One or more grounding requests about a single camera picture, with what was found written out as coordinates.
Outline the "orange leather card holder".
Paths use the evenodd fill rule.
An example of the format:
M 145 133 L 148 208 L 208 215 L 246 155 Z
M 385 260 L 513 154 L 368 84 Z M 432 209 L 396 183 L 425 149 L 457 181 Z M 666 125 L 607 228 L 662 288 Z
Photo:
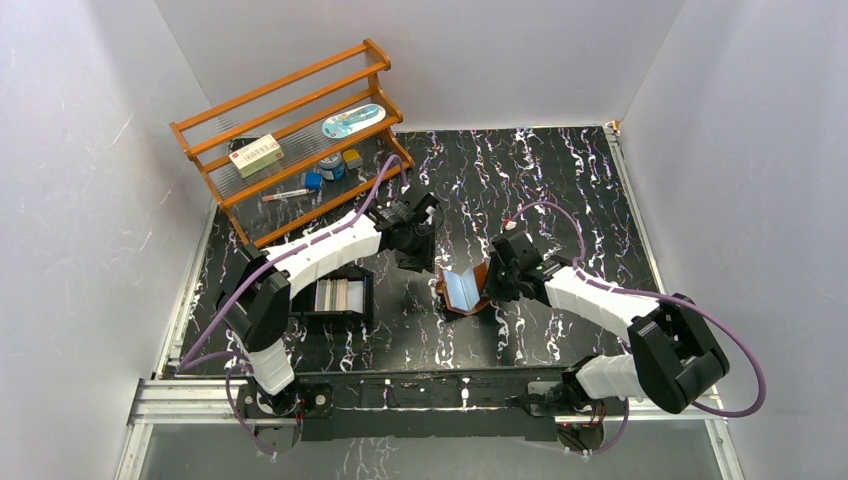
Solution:
M 462 272 L 439 268 L 435 291 L 447 311 L 460 316 L 479 313 L 490 304 L 485 292 L 488 264 L 479 263 Z

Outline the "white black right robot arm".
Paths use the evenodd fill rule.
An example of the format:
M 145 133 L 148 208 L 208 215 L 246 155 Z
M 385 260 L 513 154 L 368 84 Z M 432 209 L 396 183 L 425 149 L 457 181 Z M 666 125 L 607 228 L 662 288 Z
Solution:
M 568 367 L 543 393 L 530 393 L 535 405 L 560 405 L 590 413 L 612 397 L 649 399 L 677 414 L 730 371 L 722 348 L 705 319 L 685 309 L 686 297 L 660 300 L 632 296 L 578 272 L 570 261 L 543 258 L 528 236 L 505 232 L 495 237 L 484 283 L 495 301 L 537 301 L 574 313 L 623 340 L 629 352 L 588 356 Z

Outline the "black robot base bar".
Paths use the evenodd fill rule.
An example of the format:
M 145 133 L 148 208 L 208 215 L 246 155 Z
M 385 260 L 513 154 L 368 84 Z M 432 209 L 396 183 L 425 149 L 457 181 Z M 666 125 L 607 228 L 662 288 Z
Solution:
M 302 441 L 519 437 L 595 448 L 611 411 L 604 401 L 571 409 L 529 397 L 558 383 L 567 368 L 302 373 L 278 396 L 250 379 L 235 406 L 259 430 L 292 426 Z

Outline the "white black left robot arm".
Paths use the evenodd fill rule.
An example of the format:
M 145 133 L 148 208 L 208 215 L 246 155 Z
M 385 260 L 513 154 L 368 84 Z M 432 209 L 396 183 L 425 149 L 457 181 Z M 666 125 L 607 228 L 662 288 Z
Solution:
M 432 272 L 436 217 L 442 211 L 434 194 L 410 186 L 393 199 L 371 200 L 284 245 L 240 251 L 221 285 L 216 317 L 235 333 L 263 407 L 286 416 L 298 404 L 295 372 L 283 341 L 293 299 L 339 268 L 383 251 L 395 252 L 400 269 Z

